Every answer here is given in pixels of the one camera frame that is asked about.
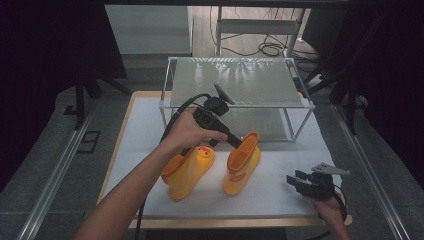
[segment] table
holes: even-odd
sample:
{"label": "table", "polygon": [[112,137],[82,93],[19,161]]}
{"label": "table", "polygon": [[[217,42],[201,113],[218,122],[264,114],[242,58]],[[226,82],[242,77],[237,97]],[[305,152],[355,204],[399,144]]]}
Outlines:
{"label": "table", "polygon": [[[157,126],[162,127],[161,122],[156,119],[160,119],[161,117],[158,106],[159,96],[160,92],[135,92],[133,94],[112,155],[99,201],[142,159],[141,156],[143,154],[148,154],[147,151],[150,148],[154,148],[157,142],[159,142],[161,132],[157,133],[157,128],[154,126],[155,122],[159,122]],[[235,197],[229,198],[220,191],[220,180],[218,181],[218,186],[211,183],[216,180],[216,176],[221,177],[220,172],[222,172],[222,169],[225,169],[225,162],[222,161],[222,158],[225,158],[228,154],[225,146],[222,148],[219,148],[220,145],[217,146],[217,159],[214,165],[203,176],[202,179],[205,180],[202,182],[201,179],[186,199],[180,202],[170,200],[166,195],[166,185],[159,179],[146,201],[142,228],[205,229],[324,225],[324,222],[317,217],[312,205],[296,193],[293,187],[282,183],[285,181],[286,174],[294,174],[294,168],[299,167],[299,170],[308,172],[317,162],[325,161],[331,163],[331,157],[329,154],[327,155],[328,150],[325,143],[323,141],[312,141],[311,139],[314,136],[308,134],[308,130],[314,132],[313,134],[316,132],[319,133],[318,125],[314,125],[313,121],[314,118],[312,117],[310,124],[305,126],[304,131],[306,132],[304,134],[307,136],[304,136],[304,139],[302,139],[301,135],[298,143],[278,145],[278,147],[284,147],[285,152],[276,150],[277,145],[266,144],[260,146],[262,148],[263,160],[261,160],[260,165],[249,180],[250,188],[248,189],[246,187],[242,193]],[[149,127],[142,128],[140,124],[149,124]],[[144,135],[145,140],[143,142],[140,142],[143,137],[137,137],[140,135]],[[137,146],[140,146],[140,143],[142,143],[141,145],[143,146],[133,146],[132,142],[137,142]],[[304,146],[306,143],[311,145],[310,148]],[[310,160],[312,159],[310,157],[300,163],[300,160],[296,159],[296,157],[308,156],[308,153],[313,154],[314,160]],[[280,159],[273,158],[278,155],[282,155],[286,160],[282,162]],[[270,173],[270,169],[274,168],[282,170]],[[340,183],[341,179],[335,177],[335,184],[339,185]],[[263,184],[267,184],[268,188],[261,187]],[[202,193],[202,196],[196,195],[196,188]],[[267,196],[266,199],[255,197],[264,195],[268,195],[269,197]],[[202,205],[201,202],[205,200],[209,201],[209,203]],[[212,202],[215,205],[218,204],[220,209],[215,208],[212,210],[213,207],[209,205]],[[256,205],[257,207],[249,209],[248,206],[250,205]],[[351,222],[352,217],[349,216],[345,223],[350,224]]]}

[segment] yellow boot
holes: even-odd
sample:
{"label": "yellow boot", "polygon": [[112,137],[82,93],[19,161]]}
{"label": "yellow boot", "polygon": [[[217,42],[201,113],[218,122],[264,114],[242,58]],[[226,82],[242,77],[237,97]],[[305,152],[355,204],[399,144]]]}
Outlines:
{"label": "yellow boot", "polygon": [[168,196],[175,201],[185,198],[214,161],[215,152],[203,146],[192,147],[184,157],[173,157],[161,174],[168,184]]}
{"label": "yellow boot", "polygon": [[228,156],[227,173],[222,181],[222,188],[229,195],[240,193],[255,170],[261,158],[258,148],[259,134],[247,134],[241,145],[233,149]]}

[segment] person's left hand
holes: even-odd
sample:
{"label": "person's left hand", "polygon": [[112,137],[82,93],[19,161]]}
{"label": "person's left hand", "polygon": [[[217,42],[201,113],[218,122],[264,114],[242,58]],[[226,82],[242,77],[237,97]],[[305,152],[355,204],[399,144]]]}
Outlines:
{"label": "person's left hand", "polygon": [[226,141],[228,136],[222,132],[201,128],[193,118],[194,110],[185,110],[175,121],[169,135],[182,149],[198,145],[202,140],[212,138],[218,141]]}

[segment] floor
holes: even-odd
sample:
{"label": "floor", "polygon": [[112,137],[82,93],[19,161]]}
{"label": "floor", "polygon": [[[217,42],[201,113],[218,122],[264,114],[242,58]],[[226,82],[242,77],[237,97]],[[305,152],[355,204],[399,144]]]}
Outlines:
{"label": "floor", "polygon": [[[263,18],[276,14],[275,9],[272,14],[268,12],[268,9],[258,9],[253,13],[247,10],[228,8],[225,9],[224,16],[238,17],[239,15],[240,17]],[[212,9],[211,16],[215,15],[214,11],[216,8]],[[285,9],[283,17],[291,17],[292,12],[290,9]],[[293,15],[296,16],[297,12],[298,10],[295,10]],[[210,8],[196,7],[193,13],[195,17],[193,56],[211,57],[214,53],[214,44],[209,28]],[[257,46],[263,39],[264,36],[243,35],[226,40],[228,42],[225,42],[223,46],[247,54],[257,51]],[[295,49],[313,52],[307,43],[300,41],[296,43]],[[223,56],[235,57],[237,55],[224,50]],[[123,56],[124,63],[128,60],[126,57]],[[265,57],[265,55],[258,53],[254,57]],[[302,75],[306,75],[313,66],[313,61],[302,65],[302,69],[305,70],[302,71]],[[132,90],[160,90],[165,78],[163,70],[163,67],[156,65],[150,68],[127,67],[129,79],[118,79],[118,81]],[[40,225],[37,226],[35,239],[70,239],[97,203],[130,99],[130,96],[102,81],[99,81],[99,84],[103,94],[100,99],[92,101],[95,104],[94,114],[87,127],[87,131],[100,132],[98,144],[93,153],[76,153],[72,158],[48,212],[45,217],[41,218]],[[352,177],[345,178],[342,187],[349,197],[349,212],[354,219],[349,226],[353,239],[399,239],[394,237],[393,228],[388,223],[393,220],[387,218],[386,215],[386,213],[393,213],[391,207],[394,209],[394,215],[389,217],[394,217],[394,220],[401,219],[401,223],[403,223],[401,227],[405,226],[406,232],[409,234],[409,238],[404,236],[402,239],[422,238],[424,233],[422,228],[424,226],[422,217],[424,216],[424,192],[422,188],[415,182],[402,161],[370,126],[361,109],[356,111],[357,135],[353,142],[355,139],[359,141],[361,146],[359,152],[365,153],[365,157],[357,155],[358,149],[352,146],[352,140],[337,121],[337,111],[326,98],[329,91],[331,91],[331,86],[312,96],[317,107],[314,114],[335,164],[352,172]],[[63,115],[69,105],[75,105],[75,94],[72,88],[59,94],[56,111],[47,127],[21,168],[0,194],[0,239],[17,238],[66,144],[74,133],[75,116]],[[343,105],[338,106],[338,109],[341,109],[343,113]],[[91,146],[87,144],[80,144],[78,149],[90,148]],[[361,162],[364,159],[373,171],[371,174],[366,172],[369,168],[364,168],[367,164]],[[377,176],[377,181],[369,178],[374,174]],[[376,182],[377,185],[381,185],[377,186],[377,190],[381,187],[382,192],[374,190],[373,184]],[[378,199],[381,199],[379,194],[384,195],[382,199],[389,199],[389,201],[379,202]],[[284,239],[284,237],[304,239],[325,230],[325,227],[259,229],[256,233],[252,233],[252,236],[259,234],[261,236],[258,237],[259,239]],[[154,238],[154,236],[150,238],[149,236],[149,239],[170,239],[165,237],[165,234],[170,233],[162,232],[161,234],[160,238]],[[171,234],[172,239],[175,239],[176,235]],[[133,238],[133,235],[134,232],[129,231],[125,239]]]}

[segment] gray carpet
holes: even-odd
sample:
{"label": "gray carpet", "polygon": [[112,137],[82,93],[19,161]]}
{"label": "gray carpet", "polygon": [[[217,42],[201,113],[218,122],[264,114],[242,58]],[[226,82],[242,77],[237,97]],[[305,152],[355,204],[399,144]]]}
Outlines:
{"label": "gray carpet", "polygon": [[[164,76],[163,71],[158,69],[146,71],[158,75],[157,79]],[[161,89],[162,84],[156,81],[149,83],[134,77],[140,74],[142,73],[129,74],[133,76],[130,77],[132,79],[119,82],[133,91]],[[130,96],[102,81],[99,83],[103,95],[98,99],[94,118],[87,129],[100,132],[98,144],[92,154],[76,154],[73,158],[36,239],[70,239],[84,217],[96,205],[130,99]],[[335,113],[326,101],[327,94],[328,89],[324,89],[313,96],[317,106],[314,114],[335,164],[352,173],[351,176],[343,177],[342,186],[348,199],[348,211],[353,216],[353,223],[349,226],[352,238],[395,239],[354,152],[339,127]],[[63,115],[63,112],[68,105],[75,104],[74,97],[72,88],[58,96],[56,110],[47,127],[21,168],[0,194],[0,239],[15,239],[18,236],[69,140],[75,126],[75,116]],[[424,226],[423,190],[396,154],[370,126],[362,110],[356,112],[355,121],[357,137],[384,190],[402,218],[410,238],[420,239]],[[90,147],[82,144],[80,150]],[[286,235],[287,239],[304,239],[324,231],[325,227],[257,229],[251,236],[259,236],[256,239],[283,239]],[[169,232],[149,234],[151,239],[177,239],[175,232],[171,233],[170,238],[165,237],[169,236]],[[216,236],[226,239],[230,234],[232,233],[227,232],[227,235]],[[129,231],[125,238],[132,239],[133,231]]]}

